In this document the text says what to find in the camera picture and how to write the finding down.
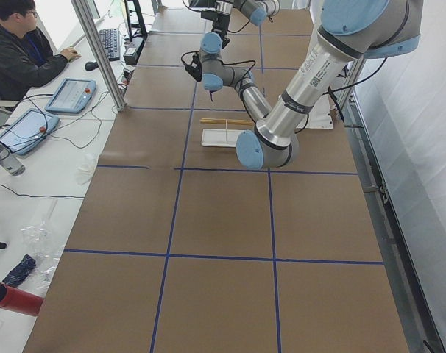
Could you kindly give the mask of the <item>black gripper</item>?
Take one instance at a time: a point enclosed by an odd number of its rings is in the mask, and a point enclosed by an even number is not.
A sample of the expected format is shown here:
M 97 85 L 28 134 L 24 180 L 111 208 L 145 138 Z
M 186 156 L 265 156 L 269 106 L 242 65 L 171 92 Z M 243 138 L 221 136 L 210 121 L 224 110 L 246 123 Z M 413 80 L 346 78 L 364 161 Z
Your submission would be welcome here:
M 227 37 L 227 31 L 230 25 L 230 14 L 221 13 L 216 10 L 204 10 L 201 12 L 201 18 L 212 20 L 212 32 L 215 32 L 222 40 L 222 46 L 226 46 L 230 39 Z

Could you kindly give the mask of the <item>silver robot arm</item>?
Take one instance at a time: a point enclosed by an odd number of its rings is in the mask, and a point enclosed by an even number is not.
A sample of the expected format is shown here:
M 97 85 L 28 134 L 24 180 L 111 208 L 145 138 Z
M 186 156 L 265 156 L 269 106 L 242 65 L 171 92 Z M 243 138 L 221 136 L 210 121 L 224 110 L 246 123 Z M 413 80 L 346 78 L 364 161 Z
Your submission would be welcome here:
M 243 68 L 230 68 L 220 51 L 232 10 L 254 25 L 277 14 L 277 1 L 217 1 L 213 28 L 201 40 L 198 53 L 204 88 L 216 92 L 232 87 L 255 126 L 236 142 L 239 162 L 249 169 L 278 168 L 289 164 L 299 148 L 296 127 L 308 118 L 313 106 L 340 70 L 361 58 L 387 58 L 407 54 L 418 46 L 422 1 L 324 1 L 317 42 L 301 64 L 275 106 L 270 106 Z
M 249 23 L 260 26 L 266 18 L 271 18 L 280 10 L 280 2 L 276 0 L 254 1 L 189 1 L 184 4 L 190 11 L 200 14 L 200 17 L 212 21 L 212 32 L 222 40 L 224 48 L 230 39 L 227 37 L 232 10 L 238 10 Z

